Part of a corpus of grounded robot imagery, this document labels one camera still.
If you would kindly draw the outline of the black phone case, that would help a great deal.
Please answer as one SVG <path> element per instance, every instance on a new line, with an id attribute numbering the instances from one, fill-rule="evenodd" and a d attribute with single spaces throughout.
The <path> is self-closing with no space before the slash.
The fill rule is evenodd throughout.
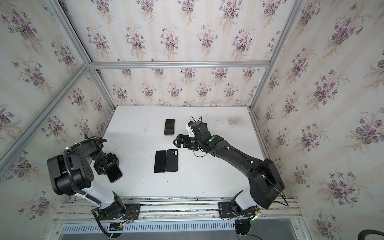
<path id="1" fill-rule="evenodd" d="M 179 151 L 169 149 L 166 154 L 166 172 L 177 172 L 179 170 Z"/>

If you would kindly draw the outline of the black phone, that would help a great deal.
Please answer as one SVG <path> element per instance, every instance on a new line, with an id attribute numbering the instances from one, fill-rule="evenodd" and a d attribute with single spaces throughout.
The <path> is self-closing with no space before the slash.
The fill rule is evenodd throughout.
<path id="1" fill-rule="evenodd" d="M 156 151 L 154 173 L 165 173 L 167 165 L 167 151 Z"/>

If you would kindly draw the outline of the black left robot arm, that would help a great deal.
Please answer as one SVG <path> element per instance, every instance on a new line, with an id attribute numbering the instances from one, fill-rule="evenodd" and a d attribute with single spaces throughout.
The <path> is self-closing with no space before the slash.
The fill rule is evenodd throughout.
<path id="1" fill-rule="evenodd" d="M 106 175 L 115 183 L 123 174 L 119 159 L 103 151 L 106 139 L 91 137 L 66 147 L 62 153 L 47 160 L 53 191 L 57 195 L 76 196 L 96 206 L 104 218 L 122 219 L 127 208 L 121 198 L 96 182 L 94 174 Z"/>

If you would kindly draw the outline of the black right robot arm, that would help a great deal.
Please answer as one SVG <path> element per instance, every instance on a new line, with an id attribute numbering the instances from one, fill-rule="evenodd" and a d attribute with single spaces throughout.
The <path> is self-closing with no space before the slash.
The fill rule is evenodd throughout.
<path id="1" fill-rule="evenodd" d="M 173 140 L 173 144 L 177 148 L 187 148 L 192 151 L 202 150 L 204 153 L 226 161 L 243 173 L 249 180 L 250 189 L 235 197 L 236 205 L 243 210 L 252 206 L 250 200 L 255 205 L 267 209 L 285 189 L 273 161 L 249 156 L 218 135 L 206 134 L 204 137 L 189 137 L 179 134 Z"/>

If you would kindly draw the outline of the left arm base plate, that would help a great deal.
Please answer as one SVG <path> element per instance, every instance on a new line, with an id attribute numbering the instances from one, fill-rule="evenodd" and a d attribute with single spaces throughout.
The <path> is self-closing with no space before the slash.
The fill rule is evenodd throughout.
<path id="1" fill-rule="evenodd" d="M 117 209 L 106 212 L 106 210 L 98 210 L 96 211 L 99 220 L 137 220 L 140 214 L 141 204 L 124 204 L 125 208 L 122 209 L 118 207 Z"/>

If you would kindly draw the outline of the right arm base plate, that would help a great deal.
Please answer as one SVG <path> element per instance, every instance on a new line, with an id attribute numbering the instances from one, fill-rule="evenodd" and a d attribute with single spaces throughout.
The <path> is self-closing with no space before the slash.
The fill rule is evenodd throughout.
<path id="1" fill-rule="evenodd" d="M 235 202 L 219 202 L 218 209 L 219 218 L 225 221 L 235 218 L 253 219 L 260 212 L 258 206 L 252 206 L 243 210 Z"/>

